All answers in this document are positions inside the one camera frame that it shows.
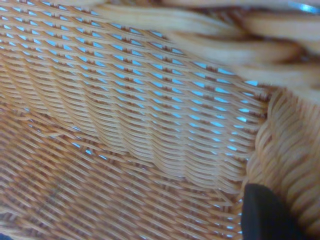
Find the wicker weave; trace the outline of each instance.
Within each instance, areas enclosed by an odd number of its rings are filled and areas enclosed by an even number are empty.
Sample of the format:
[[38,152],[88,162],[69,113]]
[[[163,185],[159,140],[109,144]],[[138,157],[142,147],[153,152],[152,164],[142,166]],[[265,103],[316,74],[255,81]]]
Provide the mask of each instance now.
[[277,36],[272,13],[259,32],[269,16],[241,9],[52,2],[0,3],[1,231],[240,240],[249,181],[277,192],[320,238],[320,67],[298,60],[302,46],[317,53],[320,31],[296,40],[289,25]]

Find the wicker basket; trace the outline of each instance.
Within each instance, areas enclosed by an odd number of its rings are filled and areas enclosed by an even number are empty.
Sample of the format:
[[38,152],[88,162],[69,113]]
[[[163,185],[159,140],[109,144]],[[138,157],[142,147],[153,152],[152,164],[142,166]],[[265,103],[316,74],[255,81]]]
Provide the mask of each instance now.
[[320,239],[320,17],[104,2],[0,2],[0,231],[240,240],[251,182]]

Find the black object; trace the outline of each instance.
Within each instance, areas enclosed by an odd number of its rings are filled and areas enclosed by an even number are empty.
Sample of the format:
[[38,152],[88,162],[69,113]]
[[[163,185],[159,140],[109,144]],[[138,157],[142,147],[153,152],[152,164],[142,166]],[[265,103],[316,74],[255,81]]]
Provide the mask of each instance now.
[[245,186],[241,227],[243,240],[309,240],[278,197],[259,184]]

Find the woven pattern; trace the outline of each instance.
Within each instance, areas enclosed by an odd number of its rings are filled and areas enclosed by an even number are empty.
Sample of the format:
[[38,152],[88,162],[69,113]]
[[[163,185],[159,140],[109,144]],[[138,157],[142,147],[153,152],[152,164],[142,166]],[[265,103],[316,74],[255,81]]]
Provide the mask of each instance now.
[[0,131],[1,230],[17,239],[241,239],[235,195],[103,150],[41,115],[7,109]]
[[156,31],[87,9],[2,2],[0,91],[108,150],[238,193],[268,92]]
[[289,91],[272,96],[248,178],[276,192],[305,231],[320,239],[320,106]]

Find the woven rattan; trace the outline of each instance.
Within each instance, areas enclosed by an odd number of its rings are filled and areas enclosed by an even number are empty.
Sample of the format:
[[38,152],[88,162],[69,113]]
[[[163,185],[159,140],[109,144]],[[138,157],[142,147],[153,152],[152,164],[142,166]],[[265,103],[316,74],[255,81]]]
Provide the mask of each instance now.
[[230,2],[0,2],[3,233],[240,240],[255,182],[320,238],[320,18]]

